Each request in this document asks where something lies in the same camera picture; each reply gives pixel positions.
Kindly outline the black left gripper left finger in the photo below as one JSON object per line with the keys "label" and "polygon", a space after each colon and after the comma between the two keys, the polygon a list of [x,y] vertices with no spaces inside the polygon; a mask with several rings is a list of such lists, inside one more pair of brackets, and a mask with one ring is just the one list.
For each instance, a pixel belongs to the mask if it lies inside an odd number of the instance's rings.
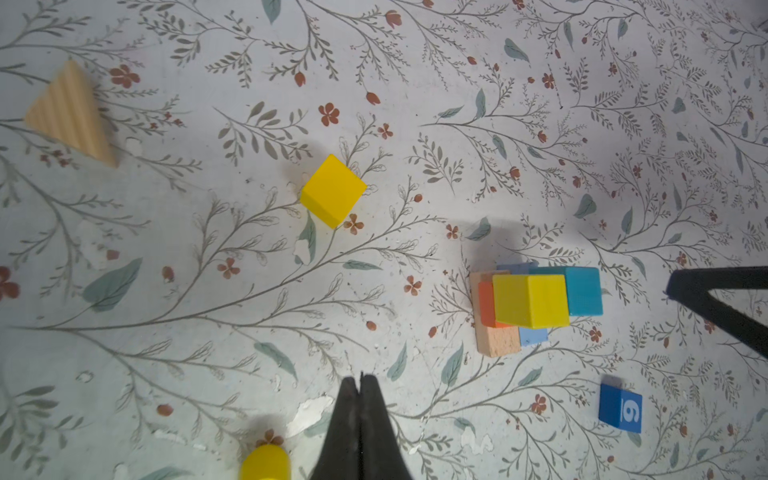
{"label": "black left gripper left finger", "polygon": [[361,395],[353,377],[342,380],[312,480],[361,476]]}

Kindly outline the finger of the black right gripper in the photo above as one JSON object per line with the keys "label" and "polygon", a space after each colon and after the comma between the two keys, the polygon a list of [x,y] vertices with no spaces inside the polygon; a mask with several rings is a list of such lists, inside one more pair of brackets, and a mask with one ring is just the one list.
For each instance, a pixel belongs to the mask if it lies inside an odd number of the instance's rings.
{"label": "finger of the black right gripper", "polygon": [[723,289],[766,290],[767,267],[676,270],[670,275],[666,294],[766,358],[767,327],[710,294]]}

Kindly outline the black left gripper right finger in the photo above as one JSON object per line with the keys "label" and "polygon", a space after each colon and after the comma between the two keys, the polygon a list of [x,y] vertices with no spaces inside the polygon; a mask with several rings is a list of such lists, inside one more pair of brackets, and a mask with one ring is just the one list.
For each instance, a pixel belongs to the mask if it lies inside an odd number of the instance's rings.
{"label": "black left gripper right finger", "polygon": [[374,375],[364,374],[360,384],[361,478],[411,480],[388,410]]}

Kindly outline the teal wooden block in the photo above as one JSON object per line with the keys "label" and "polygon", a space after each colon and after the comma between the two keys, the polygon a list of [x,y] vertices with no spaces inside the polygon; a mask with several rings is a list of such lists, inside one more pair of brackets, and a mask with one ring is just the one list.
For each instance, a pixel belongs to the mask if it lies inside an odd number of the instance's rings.
{"label": "teal wooden block", "polygon": [[534,267],[532,275],[562,275],[565,279],[569,314],[601,316],[604,313],[599,270],[594,267]]}

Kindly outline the orange wooden block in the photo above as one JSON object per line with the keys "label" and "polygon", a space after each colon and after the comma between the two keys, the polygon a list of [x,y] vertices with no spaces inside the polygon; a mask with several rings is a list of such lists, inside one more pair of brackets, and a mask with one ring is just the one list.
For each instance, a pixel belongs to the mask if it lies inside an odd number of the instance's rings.
{"label": "orange wooden block", "polygon": [[509,328],[508,324],[496,319],[494,290],[491,281],[481,281],[478,284],[480,321],[488,328]]}

